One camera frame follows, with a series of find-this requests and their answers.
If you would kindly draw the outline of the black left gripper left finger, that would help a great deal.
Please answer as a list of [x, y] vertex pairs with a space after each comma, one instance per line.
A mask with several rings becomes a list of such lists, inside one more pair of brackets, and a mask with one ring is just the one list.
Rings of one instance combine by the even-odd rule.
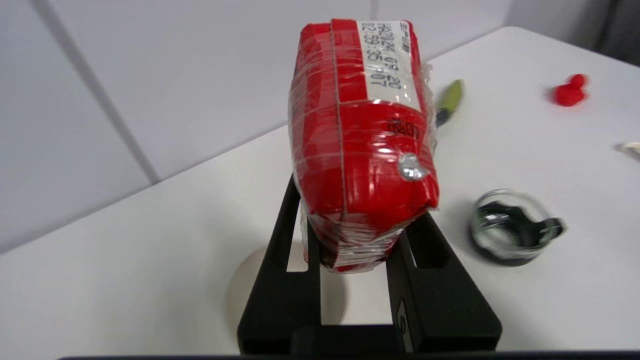
[[307, 230], [308, 268], [287, 270], [300, 200], [294, 178], [290, 178], [237, 327], [242, 355], [289, 354], [295, 332], [322, 323], [320, 251], [311, 228]]

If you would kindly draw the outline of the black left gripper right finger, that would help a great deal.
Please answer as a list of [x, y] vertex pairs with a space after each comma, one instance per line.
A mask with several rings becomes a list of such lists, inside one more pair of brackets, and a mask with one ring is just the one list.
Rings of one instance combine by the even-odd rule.
[[403, 230], [386, 274], [391, 318], [405, 353], [496, 350], [502, 323], [430, 214]]

